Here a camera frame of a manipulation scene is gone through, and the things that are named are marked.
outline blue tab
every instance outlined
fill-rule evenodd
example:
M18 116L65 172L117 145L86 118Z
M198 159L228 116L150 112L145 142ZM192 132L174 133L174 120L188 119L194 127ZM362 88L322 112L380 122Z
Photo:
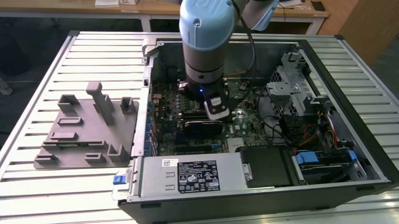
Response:
M349 157L350 157L352 162L354 162L357 160L357 156L356 156L353 150L349 150Z
M297 164L302 164L304 159L301 158L301 156L300 156L300 155L296 155L294 158L296 158L296 162L297 162Z
M309 163L309 162L318 162L316 153L313 152L302 152L298 153L296 156L297 164Z
M113 177L113 185L125 184L125 175L115 175Z
M145 142L145 143L143 143L143 150L147 150L147 149L149 149L149 146L150 146L149 143Z

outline white label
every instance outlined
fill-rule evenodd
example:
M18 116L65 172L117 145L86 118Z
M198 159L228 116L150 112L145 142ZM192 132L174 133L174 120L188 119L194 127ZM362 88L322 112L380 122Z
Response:
M162 167L176 167L177 162L178 162L178 159L161 160L161 166Z
M137 10L119 10L121 13L137 13Z

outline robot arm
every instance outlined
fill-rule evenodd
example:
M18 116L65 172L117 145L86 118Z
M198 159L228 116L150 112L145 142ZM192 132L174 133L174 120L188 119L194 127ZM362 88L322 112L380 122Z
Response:
M220 86L228 40L242 17L248 27L264 30L278 0L184 0L180 34L186 89L204 102L210 120L229 114L228 97Z

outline aluminum table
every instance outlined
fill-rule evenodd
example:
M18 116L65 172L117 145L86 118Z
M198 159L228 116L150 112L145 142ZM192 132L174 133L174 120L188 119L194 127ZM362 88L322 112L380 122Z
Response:
M145 39L178 37L174 33L69 33L0 151L1 223L134 223L117 208L110 196L113 175L123 168L34 170L33 159L57 115L59 96L74 94L78 99L89 98L85 93L86 82L101 81L102 93L109 94L110 99L133 97L139 100ZM245 37L234 34L232 39ZM399 167L399 101L344 40L332 36L300 37L308 40ZM253 35L253 38L278 40L297 36ZM322 92L317 81L314 84ZM392 190L361 197L328 210L189 223L385 224L399 222L397 207L399 191Z

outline power supply label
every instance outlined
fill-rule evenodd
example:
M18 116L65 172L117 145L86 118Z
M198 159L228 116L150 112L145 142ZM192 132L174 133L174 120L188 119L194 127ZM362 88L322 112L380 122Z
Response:
M216 160L178 162L177 186L181 194L220 190Z

